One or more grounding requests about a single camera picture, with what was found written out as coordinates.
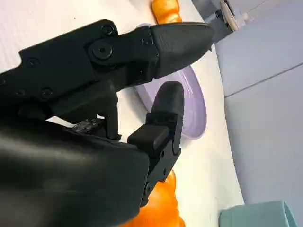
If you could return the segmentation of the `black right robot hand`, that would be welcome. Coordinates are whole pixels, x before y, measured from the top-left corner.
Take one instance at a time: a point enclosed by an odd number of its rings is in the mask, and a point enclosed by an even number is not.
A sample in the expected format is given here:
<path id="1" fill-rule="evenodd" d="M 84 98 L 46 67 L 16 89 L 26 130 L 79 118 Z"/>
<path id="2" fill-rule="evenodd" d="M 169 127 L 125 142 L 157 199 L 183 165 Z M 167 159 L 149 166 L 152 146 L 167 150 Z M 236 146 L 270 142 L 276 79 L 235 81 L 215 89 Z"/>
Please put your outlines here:
<path id="1" fill-rule="evenodd" d="M 133 219 L 180 156 L 180 82 L 158 90 L 121 142 L 117 93 L 181 70 L 211 48 L 206 23 L 100 20 L 19 52 L 0 75 L 0 224 L 112 227 Z"/>

